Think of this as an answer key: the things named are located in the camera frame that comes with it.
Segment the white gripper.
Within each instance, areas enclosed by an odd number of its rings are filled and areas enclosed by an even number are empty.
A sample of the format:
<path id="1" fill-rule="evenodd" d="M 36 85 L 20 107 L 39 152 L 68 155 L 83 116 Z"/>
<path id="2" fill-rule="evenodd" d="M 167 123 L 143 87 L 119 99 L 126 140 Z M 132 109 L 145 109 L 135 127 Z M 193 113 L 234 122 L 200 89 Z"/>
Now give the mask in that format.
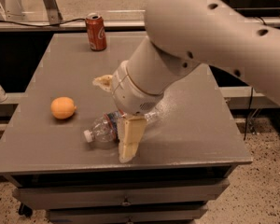
<path id="1" fill-rule="evenodd" d="M 140 115 L 150 112 L 163 98 L 162 94 L 147 94 L 137 88 L 128 75 L 127 64 L 127 61 L 122 62 L 113 76 L 103 75 L 92 81 L 93 86 L 112 93 L 118 110 L 134 115 L 119 118 L 117 121 L 121 163 L 134 158 L 144 135 L 147 120 Z"/>

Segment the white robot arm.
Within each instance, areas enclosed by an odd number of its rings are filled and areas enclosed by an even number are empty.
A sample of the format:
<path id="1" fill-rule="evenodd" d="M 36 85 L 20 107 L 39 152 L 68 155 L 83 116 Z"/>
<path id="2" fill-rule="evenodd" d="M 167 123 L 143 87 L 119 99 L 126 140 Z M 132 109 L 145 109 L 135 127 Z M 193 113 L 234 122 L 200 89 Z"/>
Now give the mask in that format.
<path id="1" fill-rule="evenodd" d="M 174 82 L 202 63 L 252 86 L 280 106 L 280 30 L 247 21 L 221 0 L 149 0 L 147 35 L 132 57 L 93 83 L 111 92 L 119 120 L 119 159 L 133 159 L 144 115 Z"/>

